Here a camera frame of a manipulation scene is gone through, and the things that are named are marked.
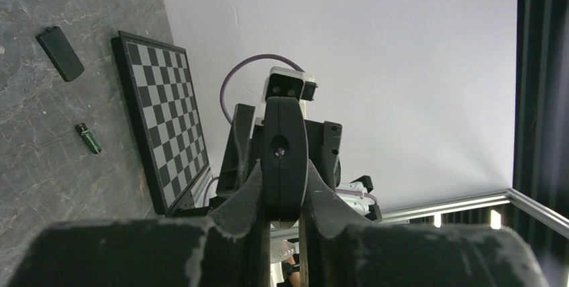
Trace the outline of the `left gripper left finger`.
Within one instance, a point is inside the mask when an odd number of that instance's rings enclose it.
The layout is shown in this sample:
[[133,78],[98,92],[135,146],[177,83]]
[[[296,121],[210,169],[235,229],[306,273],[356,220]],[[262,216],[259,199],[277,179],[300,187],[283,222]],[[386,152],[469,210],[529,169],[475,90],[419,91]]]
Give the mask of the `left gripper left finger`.
[[10,286],[267,286],[262,171],[204,217],[56,223]]

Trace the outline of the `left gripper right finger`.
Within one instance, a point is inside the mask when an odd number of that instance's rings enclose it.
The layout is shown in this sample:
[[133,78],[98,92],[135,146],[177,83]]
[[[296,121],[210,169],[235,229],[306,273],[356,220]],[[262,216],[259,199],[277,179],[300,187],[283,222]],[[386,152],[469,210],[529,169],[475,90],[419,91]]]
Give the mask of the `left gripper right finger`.
[[511,229],[379,225],[307,169],[300,218],[303,286],[547,286]]

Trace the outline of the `black remote control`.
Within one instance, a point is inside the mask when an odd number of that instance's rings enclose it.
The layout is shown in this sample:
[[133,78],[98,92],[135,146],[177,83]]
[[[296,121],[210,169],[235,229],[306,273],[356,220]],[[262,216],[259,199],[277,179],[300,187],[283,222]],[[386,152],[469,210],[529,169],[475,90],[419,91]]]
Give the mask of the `black remote control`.
[[268,98],[262,135],[260,163],[266,214],[276,228],[288,229],[299,220],[307,187],[307,132],[298,100]]

